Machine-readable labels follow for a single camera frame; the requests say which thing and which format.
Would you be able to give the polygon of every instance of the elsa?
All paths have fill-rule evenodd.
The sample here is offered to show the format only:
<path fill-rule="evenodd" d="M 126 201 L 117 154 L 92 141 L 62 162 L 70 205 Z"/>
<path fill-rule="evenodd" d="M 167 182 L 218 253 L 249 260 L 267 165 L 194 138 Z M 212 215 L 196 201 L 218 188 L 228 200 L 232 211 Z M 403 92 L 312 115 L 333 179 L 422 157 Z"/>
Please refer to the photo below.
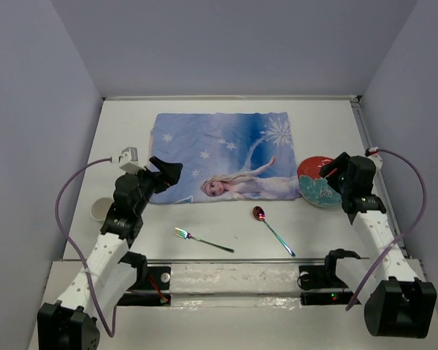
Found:
<path fill-rule="evenodd" d="M 243 171 L 228 176 L 213 176 L 201 185 L 209 197 L 218 197 L 229 193 L 232 198 L 244 199 L 295 199 L 300 197 L 298 177 L 268 177 L 259 178 L 276 162 L 272 157 L 269 163 L 252 171 Z"/>

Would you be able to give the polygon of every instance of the white tabletop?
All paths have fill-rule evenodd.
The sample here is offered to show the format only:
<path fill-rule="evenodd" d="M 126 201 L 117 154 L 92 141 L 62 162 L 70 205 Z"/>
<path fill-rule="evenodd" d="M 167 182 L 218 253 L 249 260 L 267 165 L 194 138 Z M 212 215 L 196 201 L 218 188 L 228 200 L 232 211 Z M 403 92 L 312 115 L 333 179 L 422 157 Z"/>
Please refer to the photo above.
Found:
<path fill-rule="evenodd" d="M 106 158 L 127 146 L 137 147 L 147 160 L 148 140 L 159 113 L 287 112 L 291 122 L 297 164 L 314 155 L 336 157 L 364 151 L 349 101 L 106 101 L 94 137 L 90 160 Z M 101 225 L 89 215 L 94 201 L 110 197 L 122 171 L 102 164 L 86 171 L 70 234 L 87 255 Z M 364 245 L 341 209 L 319 209 L 305 199 L 295 201 L 240 201 L 147 206 L 144 227 L 131 250 L 150 261 L 284 260 L 290 258 L 263 223 L 251 216 L 254 206 L 266 212 L 268 223 L 295 251 L 298 258 L 323 258 L 329 250 L 345 248 L 366 257 Z M 234 254 L 172 235 L 179 227 Z M 64 259 L 77 259 L 66 247 Z"/>
<path fill-rule="evenodd" d="M 421 276 L 418 261 L 409 263 Z M 54 303 L 80 267 L 79 262 L 55 262 L 43 302 Z M 298 303 L 281 303 L 280 298 L 276 298 L 276 303 L 248 302 L 243 298 L 234 303 L 234 299 L 229 297 L 230 306 L 226 307 L 198 302 L 191 303 L 191 307 L 119 307 L 115 337 L 109 338 L 101 327 L 98 350 L 438 350 L 436 312 L 425 339 L 378 338 L 366 330 L 361 306 L 346 312 L 344 306 L 300 307 Z M 29 350 L 38 350 L 37 328 Z"/>

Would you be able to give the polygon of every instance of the iridescent fork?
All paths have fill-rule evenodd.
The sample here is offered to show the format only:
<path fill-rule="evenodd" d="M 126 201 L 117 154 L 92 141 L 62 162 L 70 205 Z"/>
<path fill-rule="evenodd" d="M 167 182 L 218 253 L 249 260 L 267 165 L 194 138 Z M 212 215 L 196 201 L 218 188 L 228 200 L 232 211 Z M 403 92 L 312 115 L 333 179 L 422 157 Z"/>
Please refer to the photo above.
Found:
<path fill-rule="evenodd" d="M 230 249 L 230 248 L 227 248 L 227 247 L 224 247 L 224 246 L 219 246 L 218 244 L 214 244 L 214 243 L 211 243 L 211 242 L 208 242 L 208 241 L 204 241 L 204 240 L 202 240 L 200 238 L 193 237 L 191 235 L 191 233 L 189 233 L 189 232 L 187 232 L 185 230 L 182 230 L 181 228 L 175 228 L 174 234 L 177 237 L 180 237 L 180 238 L 183 238 L 183 239 L 190 239 L 191 238 L 191 239 L 194 239 L 195 241 L 202 242 L 202 243 L 205 243 L 205 244 L 209 244 L 210 246 L 215 246 L 216 248 L 225 250 L 226 252 L 229 252 L 229 253 L 234 253 L 235 252 L 233 249 Z"/>

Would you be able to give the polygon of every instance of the gray wall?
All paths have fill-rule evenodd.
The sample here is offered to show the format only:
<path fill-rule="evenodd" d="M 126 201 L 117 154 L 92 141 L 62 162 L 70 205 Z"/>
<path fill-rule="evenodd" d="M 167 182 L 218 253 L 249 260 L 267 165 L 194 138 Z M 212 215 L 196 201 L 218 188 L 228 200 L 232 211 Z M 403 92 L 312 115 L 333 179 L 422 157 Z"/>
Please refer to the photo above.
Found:
<path fill-rule="evenodd" d="M 414 0 L 52 0 L 103 96 L 362 94 Z"/>
<path fill-rule="evenodd" d="M 0 1 L 0 350 L 27 349 L 50 261 L 53 203 L 86 162 L 101 107 L 49 0 Z M 79 187 L 64 201 L 66 225 Z"/>
<path fill-rule="evenodd" d="M 420 0 L 362 100 L 373 144 L 406 155 L 425 177 L 429 204 L 407 239 L 438 291 L 438 0 Z M 420 208 L 420 186 L 402 163 L 384 157 L 383 175 L 401 229 Z"/>

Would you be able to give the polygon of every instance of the iridescent spoon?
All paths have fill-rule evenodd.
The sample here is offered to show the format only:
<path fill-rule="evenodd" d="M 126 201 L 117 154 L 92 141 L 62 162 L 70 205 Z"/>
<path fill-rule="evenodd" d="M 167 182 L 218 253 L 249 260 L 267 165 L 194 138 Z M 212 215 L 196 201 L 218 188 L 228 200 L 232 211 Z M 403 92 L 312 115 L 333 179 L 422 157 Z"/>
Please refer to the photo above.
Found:
<path fill-rule="evenodd" d="M 295 257 L 295 253 L 292 252 L 292 249 L 284 242 L 284 240 L 281 237 L 279 237 L 279 235 L 276 233 L 276 231 L 274 231 L 271 228 L 271 226 L 269 226 L 269 224 L 266 222 L 265 216 L 264 216 L 264 210 L 260 206 L 256 206 L 255 208 L 253 208 L 253 216 L 258 221 L 264 222 L 264 224 L 271 230 L 271 232 L 276 236 L 276 238 L 279 240 L 279 242 L 284 246 L 285 250 L 287 250 L 288 253 L 290 255 L 292 255 L 292 257 Z"/>

